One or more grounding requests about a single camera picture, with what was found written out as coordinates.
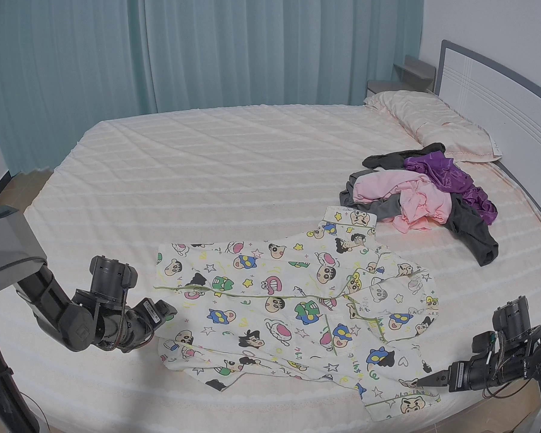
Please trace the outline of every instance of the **mattress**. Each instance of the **mattress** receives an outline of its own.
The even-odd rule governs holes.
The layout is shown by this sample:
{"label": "mattress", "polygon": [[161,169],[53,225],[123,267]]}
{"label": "mattress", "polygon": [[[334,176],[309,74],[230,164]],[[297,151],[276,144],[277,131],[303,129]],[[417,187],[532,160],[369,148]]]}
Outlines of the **mattress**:
{"label": "mattress", "polygon": [[[90,258],[139,274],[128,302],[153,289],[162,242],[263,240],[316,226],[348,175],[371,154],[421,148],[388,115],[364,106],[248,106],[101,122],[54,171],[26,210],[50,269],[72,296],[90,285]],[[438,371],[471,356],[495,308],[525,294],[541,322],[541,215],[495,165],[462,163],[499,209],[499,257],[480,268],[444,227],[377,239],[433,270],[441,314],[418,342]],[[436,406],[372,422],[354,390],[245,374],[223,393],[166,369],[157,342],[128,355],[72,353],[46,336],[14,289],[0,292],[0,347],[19,388],[67,433],[408,432],[481,399],[441,394]]]}

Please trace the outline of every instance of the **curtain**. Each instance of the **curtain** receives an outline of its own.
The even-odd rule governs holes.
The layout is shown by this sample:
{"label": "curtain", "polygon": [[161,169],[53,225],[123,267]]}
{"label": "curtain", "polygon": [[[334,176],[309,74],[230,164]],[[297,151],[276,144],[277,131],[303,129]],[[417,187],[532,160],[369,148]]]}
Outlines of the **curtain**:
{"label": "curtain", "polygon": [[54,168],[104,119],[361,104],[418,56],[423,0],[0,0],[0,147]]}

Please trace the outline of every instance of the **cartoon print shirt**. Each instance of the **cartoon print shirt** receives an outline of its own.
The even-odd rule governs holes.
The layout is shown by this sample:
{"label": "cartoon print shirt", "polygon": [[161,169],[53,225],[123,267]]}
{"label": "cartoon print shirt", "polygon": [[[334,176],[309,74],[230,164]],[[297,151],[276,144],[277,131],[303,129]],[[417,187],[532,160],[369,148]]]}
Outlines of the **cartoon print shirt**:
{"label": "cartoon print shirt", "polygon": [[416,387],[432,371],[416,337],[438,315],[435,283],[377,244],[375,224],[328,207],[280,240],[161,246],[156,287],[178,310],[157,332],[163,363],[220,391],[245,372],[333,381],[374,420],[440,401]]}

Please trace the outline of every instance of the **floor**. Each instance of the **floor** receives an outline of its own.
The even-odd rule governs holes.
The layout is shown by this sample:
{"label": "floor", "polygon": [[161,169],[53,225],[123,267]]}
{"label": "floor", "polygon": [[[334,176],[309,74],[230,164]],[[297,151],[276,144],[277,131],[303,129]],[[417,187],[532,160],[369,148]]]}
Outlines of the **floor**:
{"label": "floor", "polygon": [[[0,194],[0,205],[6,204],[25,210],[38,195],[52,172],[33,171],[16,175]],[[500,394],[515,391],[524,382],[515,382]],[[539,388],[533,380],[518,394],[505,400],[485,400],[465,409],[431,427],[413,433],[503,433],[514,428],[521,420],[539,406]],[[62,433],[53,427],[52,433]],[[0,433],[6,433],[0,422]]]}

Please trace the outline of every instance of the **pillow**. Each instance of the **pillow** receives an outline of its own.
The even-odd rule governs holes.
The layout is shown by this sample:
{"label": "pillow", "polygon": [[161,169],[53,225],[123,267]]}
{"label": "pillow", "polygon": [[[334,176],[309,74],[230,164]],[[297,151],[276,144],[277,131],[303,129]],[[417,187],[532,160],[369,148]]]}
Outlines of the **pillow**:
{"label": "pillow", "polygon": [[423,146],[443,143],[445,156],[456,162],[493,162],[501,157],[483,128],[462,118],[431,93],[383,91],[366,98],[365,104],[390,113]]}

